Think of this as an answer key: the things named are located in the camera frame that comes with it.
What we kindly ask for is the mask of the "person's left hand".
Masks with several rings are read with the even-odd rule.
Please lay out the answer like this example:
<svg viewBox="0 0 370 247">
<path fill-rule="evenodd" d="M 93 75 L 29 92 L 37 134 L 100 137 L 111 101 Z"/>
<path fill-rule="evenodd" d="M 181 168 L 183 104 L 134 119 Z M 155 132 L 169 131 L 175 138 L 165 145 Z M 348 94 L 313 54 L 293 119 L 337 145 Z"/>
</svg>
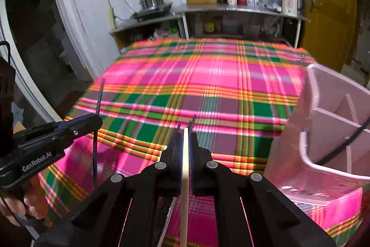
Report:
<svg viewBox="0 0 370 247">
<path fill-rule="evenodd" d="M 7 191 L 1 190 L 3 196 L 3 199 L 1 199 L 1 214 L 15 226 L 20 226 L 20 224 L 12 214 L 29 214 L 40 220 L 45 218 L 48 213 L 48 203 L 38 175 L 29 179 L 29 183 L 31 187 L 25 192 L 23 201 L 15 198 Z"/>
</svg>

